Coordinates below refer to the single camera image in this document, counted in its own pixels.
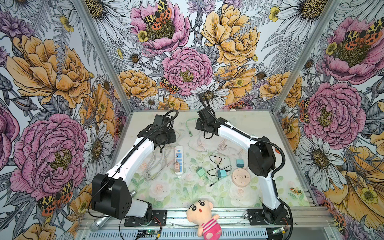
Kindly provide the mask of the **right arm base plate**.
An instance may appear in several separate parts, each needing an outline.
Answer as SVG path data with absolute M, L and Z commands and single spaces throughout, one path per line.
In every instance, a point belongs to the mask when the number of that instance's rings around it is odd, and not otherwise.
M 277 225 L 290 225 L 291 218 L 287 210 L 283 210 L 270 220 L 265 216 L 263 209 L 247 209 L 244 218 L 247 219 L 251 226 L 277 226 Z

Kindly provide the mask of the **pink plug adapter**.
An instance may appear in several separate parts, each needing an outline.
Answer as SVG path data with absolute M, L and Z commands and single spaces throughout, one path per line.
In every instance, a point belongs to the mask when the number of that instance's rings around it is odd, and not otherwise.
M 174 162 L 174 171 L 176 174 L 179 174 L 181 172 L 180 163 L 178 161 Z

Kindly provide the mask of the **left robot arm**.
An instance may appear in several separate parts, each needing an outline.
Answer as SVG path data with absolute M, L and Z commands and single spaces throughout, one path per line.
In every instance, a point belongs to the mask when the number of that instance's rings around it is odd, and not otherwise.
M 134 174 L 156 148 L 176 142 L 173 129 L 179 111 L 170 110 L 164 115 L 156 115 L 154 122 L 138 133 L 138 138 L 124 157 L 105 174 L 97 174 L 92 181 L 92 198 L 88 209 L 119 220 L 127 217 L 135 222 L 147 224 L 152 221 L 152 204 L 134 199 L 129 185 Z

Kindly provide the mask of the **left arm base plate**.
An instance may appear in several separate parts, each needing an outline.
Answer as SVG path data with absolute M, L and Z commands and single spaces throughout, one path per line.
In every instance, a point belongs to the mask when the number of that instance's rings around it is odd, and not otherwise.
M 167 210 L 153 210 L 152 216 L 149 217 L 126 217 L 125 227 L 165 227 L 167 222 Z

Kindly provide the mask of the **green plug adapter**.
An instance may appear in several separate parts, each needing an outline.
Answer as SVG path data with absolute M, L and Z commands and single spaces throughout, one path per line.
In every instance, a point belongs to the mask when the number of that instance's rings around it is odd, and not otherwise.
M 196 173 L 200 179 L 209 180 L 209 178 L 207 177 L 207 172 L 205 171 L 205 169 L 203 167 L 197 168 Z

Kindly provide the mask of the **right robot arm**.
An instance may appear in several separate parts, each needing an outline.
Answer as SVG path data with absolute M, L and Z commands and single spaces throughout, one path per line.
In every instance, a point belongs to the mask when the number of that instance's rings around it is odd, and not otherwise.
M 216 118 L 209 109 L 199 110 L 198 115 L 197 130 L 229 140 L 248 152 L 249 170 L 259 178 L 264 221 L 273 225 L 277 224 L 280 218 L 287 217 L 287 222 L 293 226 L 291 208 L 279 197 L 276 186 L 275 174 L 286 163 L 283 150 L 266 137 L 257 138 L 248 135 L 225 119 Z

